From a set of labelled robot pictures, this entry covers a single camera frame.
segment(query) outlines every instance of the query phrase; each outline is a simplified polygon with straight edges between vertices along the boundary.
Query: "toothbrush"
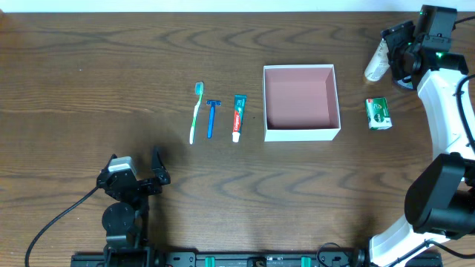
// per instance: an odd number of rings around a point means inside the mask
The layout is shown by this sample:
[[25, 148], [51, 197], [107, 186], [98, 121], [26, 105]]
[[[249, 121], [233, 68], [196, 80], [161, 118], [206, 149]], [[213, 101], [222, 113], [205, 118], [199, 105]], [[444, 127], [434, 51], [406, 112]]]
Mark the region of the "toothbrush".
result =
[[194, 92], [196, 94], [199, 94], [200, 98], [198, 99], [198, 103], [196, 103], [196, 105], [194, 106], [193, 123], [191, 124], [191, 129], [190, 129], [190, 145], [193, 145], [194, 126], [196, 125], [196, 118], [198, 117], [198, 110], [200, 109], [201, 99], [203, 98], [204, 90], [205, 90], [205, 84], [203, 82], [197, 82], [196, 85], [194, 86]]

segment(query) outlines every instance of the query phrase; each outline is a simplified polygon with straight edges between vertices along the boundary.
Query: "black mounting base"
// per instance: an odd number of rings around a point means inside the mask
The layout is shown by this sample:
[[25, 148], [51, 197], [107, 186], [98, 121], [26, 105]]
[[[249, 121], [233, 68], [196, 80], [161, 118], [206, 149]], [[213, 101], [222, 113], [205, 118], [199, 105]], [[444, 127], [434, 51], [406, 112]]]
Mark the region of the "black mounting base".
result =
[[[351, 250], [322, 250], [320, 261], [328, 267], [366, 266], [365, 263], [350, 264]], [[161, 254], [145, 248], [142, 253], [123, 254], [110, 261], [111, 255], [76, 254], [71, 258], [71, 267], [325, 267], [317, 261], [316, 253], [303, 254], [221, 254], [194, 252], [171, 252]], [[410, 260], [406, 267], [443, 267], [438, 253], [422, 253]]]

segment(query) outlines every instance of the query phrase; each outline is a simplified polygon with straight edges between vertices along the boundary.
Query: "white cylindrical object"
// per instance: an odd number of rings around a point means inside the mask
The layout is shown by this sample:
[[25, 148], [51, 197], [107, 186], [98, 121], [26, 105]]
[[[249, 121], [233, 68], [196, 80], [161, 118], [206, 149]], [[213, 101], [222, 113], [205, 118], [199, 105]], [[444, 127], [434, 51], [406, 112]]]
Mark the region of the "white cylindrical object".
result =
[[233, 141], [233, 142], [239, 142], [239, 136], [240, 136], [240, 133], [238, 133], [238, 132], [233, 132], [233, 133], [232, 133], [232, 141]]
[[368, 81], [377, 82], [386, 73], [386, 70], [389, 68], [387, 52], [386, 41], [382, 39], [379, 43], [378, 49], [376, 49], [376, 52], [364, 71], [364, 77], [366, 77]]

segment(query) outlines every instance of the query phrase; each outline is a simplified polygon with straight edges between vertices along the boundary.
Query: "white box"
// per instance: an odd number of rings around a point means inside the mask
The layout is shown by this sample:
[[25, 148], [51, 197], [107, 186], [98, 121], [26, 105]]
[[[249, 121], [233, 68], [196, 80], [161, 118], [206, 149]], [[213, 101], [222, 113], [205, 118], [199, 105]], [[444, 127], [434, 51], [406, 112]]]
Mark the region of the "white box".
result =
[[333, 65], [263, 68], [264, 142], [330, 141], [341, 129]]

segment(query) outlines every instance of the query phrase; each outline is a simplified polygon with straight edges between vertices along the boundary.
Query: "razor head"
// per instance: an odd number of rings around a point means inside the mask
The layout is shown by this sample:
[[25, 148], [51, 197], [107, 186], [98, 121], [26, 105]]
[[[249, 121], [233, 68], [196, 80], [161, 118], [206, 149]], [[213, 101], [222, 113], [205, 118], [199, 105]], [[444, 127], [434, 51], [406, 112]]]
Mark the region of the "razor head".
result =
[[207, 101], [206, 101], [206, 104], [207, 104], [207, 105], [218, 105], [218, 106], [220, 106], [220, 105], [221, 105], [221, 101], [219, 101], [219, 100], [207, 100]]

